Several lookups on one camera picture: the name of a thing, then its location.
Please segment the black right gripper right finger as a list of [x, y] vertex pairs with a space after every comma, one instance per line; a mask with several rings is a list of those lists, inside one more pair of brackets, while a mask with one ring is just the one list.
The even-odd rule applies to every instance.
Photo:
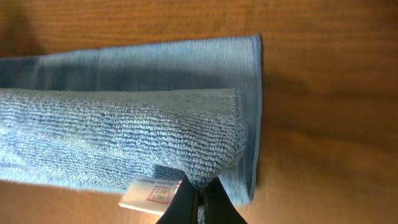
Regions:
[[203, 191], [206, 224], [247, 224], [231, 203], [219, 178], [213, 179]]

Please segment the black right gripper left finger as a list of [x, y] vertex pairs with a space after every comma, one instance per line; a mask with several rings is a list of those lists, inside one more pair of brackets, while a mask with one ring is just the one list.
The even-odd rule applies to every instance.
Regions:
[[198, 224], [198, 190], [187, 176], [157, 224]]

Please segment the blue microfiber cloth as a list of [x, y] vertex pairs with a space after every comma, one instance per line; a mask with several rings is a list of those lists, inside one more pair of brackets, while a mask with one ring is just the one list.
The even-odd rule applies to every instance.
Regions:
[[123, 193], [139, 176], [215, 177], [253, 200], [258, 36], [1, 60], [1, 178]]

